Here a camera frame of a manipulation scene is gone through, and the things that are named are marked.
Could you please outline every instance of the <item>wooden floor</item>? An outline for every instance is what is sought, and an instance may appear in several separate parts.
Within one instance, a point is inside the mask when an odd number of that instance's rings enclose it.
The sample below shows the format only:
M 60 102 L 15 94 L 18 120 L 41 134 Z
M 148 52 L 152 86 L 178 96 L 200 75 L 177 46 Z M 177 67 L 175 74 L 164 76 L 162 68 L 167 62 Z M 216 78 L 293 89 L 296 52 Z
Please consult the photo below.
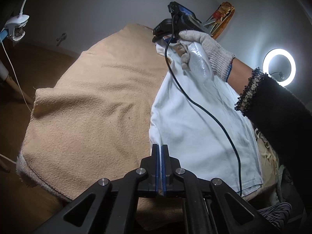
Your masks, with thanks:
M 31 97 L 35 88 L 53 87 L 75 59 L 29 44 L 5 41 L 22 89 Z M 0 60 L 14 77 L 0 45 Z M 30 112 L 22 98 L 0 82 L 0 153 L 16 161 L 29 123 Z M 0 233 L 31 233 L 62 208 L 61 203 L 40 187 L 29 188 L 5 159 L 11 172 L 0 171 Z

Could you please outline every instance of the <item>patterned fabric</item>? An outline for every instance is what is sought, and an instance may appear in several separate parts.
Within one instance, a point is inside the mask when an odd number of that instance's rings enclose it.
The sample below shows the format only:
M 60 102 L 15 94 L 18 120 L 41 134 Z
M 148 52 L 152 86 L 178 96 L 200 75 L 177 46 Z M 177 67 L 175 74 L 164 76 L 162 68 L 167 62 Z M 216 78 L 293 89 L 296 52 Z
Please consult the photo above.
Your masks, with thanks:
M 281 202 L 271 207 L 258 210 L 275 227 L 281 229 L 287 223 L 291 214 L 291 205 L 288 202 Z
M 251 100 L 265 76 L 268 75 L 263 74 L 259 68 L 252 71 L 252 77 L 249 78 L 248 85 L 244 89 L 241 97 L 238 98 L 238 102 L 235 105 L 235 110 L 241 111 L 243 116 L 245 116 L 245 112 L 249 109 Z

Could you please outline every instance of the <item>black sweater sleeve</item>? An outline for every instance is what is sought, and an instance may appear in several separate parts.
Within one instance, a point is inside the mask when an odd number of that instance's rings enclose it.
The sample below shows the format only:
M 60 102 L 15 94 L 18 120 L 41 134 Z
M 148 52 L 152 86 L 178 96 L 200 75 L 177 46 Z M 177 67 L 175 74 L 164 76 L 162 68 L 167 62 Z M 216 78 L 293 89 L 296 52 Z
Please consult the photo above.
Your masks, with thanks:
M 312 210 L 312 116 L 290 91 L 258 68 L 239 98 L 240 110 L 263 133 L 293 177 L 307 212 Z

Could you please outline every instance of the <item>black cable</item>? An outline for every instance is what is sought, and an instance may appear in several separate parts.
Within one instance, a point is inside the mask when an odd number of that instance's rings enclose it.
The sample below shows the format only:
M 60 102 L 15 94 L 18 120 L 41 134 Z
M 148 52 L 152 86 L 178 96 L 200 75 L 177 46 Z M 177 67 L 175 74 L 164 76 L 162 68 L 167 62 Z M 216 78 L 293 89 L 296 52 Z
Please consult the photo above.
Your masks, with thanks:
M 170 67 L 170 64 L 168 62 L 168 58 L 167 58 L 167 51 L 168 51 L 168 47 L 169 47 L 169 44 L 171 43 L 171 40 L 173 39 L 174 37 L 174 18 L 175 18 L 176 15 L 174 15 L 172 17 L 172 34 L 171 34 L 171 37 L 166 45 L 166 48 L 165 48 L 165 59 L 166 59 L 166 63 L 167 63 L 167 66 L 168 66 L 168 69 L 170 71 L 170 74 L 172 75 L 174 81 L 176 82 L 177 86 L 180 88 L 180 90 L 182 91 L 182 93 L 184 94 L 184 96 L 193 104 L 193 105 L 196 105 L 198 108 L 202 109 L 205 113 L 207 113 L 211 118 L 214 119 L 215 122 L 217 122 L 217 124 L 222 128 L 223 132 L 225 133 L 225 135 L 227 136 L 227 139 L 229 140 L 234 152 L 235 152 L 235 155 L 237 157 L 237 161 L 238 161 L 238 178 L 239 178 L 239 189 L 240 189 L 240 196 L 242 194 L 242 188 L 241 188 L 241 159 L 239 158 L 239 155 L 238 155 L 238 152 L 229 136 L 229 134 L 227 133 L 227 131 L 225 130 L 224 126 L 220 123 L 220 121 L 217 120 L 216 117 L 214 117 L 210 112 L 208 112 L 205 108 L 203 108 L 201 105 L 197 104 L 196 102 L 194 102 L 193 100 L 191 100 L 191 98 L 186 94 L 186 92 L 183 90 L 182 86 L 179 84 L 179 82 L 177 81 L 177 78 L 175 77 L 171 67 Z
M 283 80 L 284 79 L 284 75 L 282 72 L 273 72 L 272 74 L 270 75 L 273 75 L 273 74 L 278 74 L 280 76 L 280 79 Z

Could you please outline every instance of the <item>white wall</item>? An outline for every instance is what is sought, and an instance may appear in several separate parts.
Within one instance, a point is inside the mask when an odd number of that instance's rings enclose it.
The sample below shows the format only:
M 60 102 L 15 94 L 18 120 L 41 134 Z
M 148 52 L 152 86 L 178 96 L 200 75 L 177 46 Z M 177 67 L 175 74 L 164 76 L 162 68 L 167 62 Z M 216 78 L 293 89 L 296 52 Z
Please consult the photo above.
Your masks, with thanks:
M 97 41 L 120 30 L 127 23 L 149 27 L 169 18 L 167 5 L 177 1 L 206 20 L 223 1 L 236 12 L 218 41 L 252 68 L 262 67 L 273 48 L 289 51 L 297 74 L 288 86 L 305 103 L 312 100 L 312 26 L 295 0 L 28 0 L 30 15 L 26 39 L 56 45 L 56 38 L 68 34 L 60 46 L 80 53 Z

